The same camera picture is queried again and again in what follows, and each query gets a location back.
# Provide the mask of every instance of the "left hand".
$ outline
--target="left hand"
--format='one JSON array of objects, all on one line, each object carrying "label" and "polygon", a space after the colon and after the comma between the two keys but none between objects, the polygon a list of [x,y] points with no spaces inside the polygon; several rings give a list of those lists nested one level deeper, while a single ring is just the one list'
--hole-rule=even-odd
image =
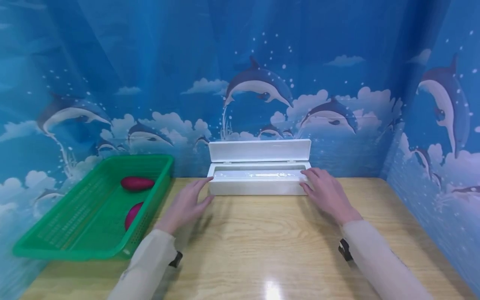
[{"label": "left hand", "polygon": [[168,234],[173,234],[178,228],[200,217],[214,196],[207,196],[201,203],[197,203],[200,190],[213,177],[196,180],[187,184],[173,199],[165,215],[155,224],[155,228]]}]

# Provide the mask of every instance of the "green plastic basket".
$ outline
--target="green plastic basket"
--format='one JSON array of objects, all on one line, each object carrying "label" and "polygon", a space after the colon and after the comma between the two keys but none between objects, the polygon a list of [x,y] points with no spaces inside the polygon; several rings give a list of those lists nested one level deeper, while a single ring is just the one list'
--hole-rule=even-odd
[{"label": "green plastic basket", "polygon": [[[111,156],[38,221],[13,248],[13,254],[46,260],[86,261],[129,259],[170,186],[173,157],[167,155]],[[126,176],[155,180],[152,189],[129,192]],[[125,231],[125,217],[144,202]]]}]

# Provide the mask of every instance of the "open lid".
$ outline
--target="open lid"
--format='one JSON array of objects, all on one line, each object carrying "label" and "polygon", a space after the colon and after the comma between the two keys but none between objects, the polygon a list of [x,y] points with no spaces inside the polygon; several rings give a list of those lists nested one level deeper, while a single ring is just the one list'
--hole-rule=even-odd
[{"label": "open lid", "polygon": [[307,161],[311,140],[210,142],[210,159],[218,162]]}]

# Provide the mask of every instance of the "wall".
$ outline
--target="wall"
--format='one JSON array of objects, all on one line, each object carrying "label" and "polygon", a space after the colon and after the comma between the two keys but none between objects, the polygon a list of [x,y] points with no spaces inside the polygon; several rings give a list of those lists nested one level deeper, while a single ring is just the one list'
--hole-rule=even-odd
[{"label": "wall", "polygon": [[384,178],[480,295],[480,8],[453,1]]},{"label": "wall", "polygon": [[378,176],[434,3],[0,2],[0,298],[45,265],[13,243],[109,155],[171,154],[199,177],[209,141],[311,138],[314,166]]}]

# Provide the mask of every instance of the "black wristband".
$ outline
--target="black wristband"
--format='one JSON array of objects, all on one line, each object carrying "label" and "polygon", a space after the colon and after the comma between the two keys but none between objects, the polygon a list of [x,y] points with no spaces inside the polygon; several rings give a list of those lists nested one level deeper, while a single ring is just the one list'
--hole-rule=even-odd
[{"label": "black wristband", "polygon": [[340,245],[338,246],[338,251],[342,254],[343,258],[348,262],[352,261],[353,257],[349,251],[350,246],[348,245],[345,239],[340,240]]},{"label": "black wristband", "polygon": [[175,259],[174,259],[171,263],[169,263],[168,265],[171,266],[171,267],[174,267],[174,268],[178,267],[179,264],[180,264],[180,261],[181,261],[182,257],[183,257],[183,254],[182,254],[181,252],[177,251],[177,256],[176,256]]}]

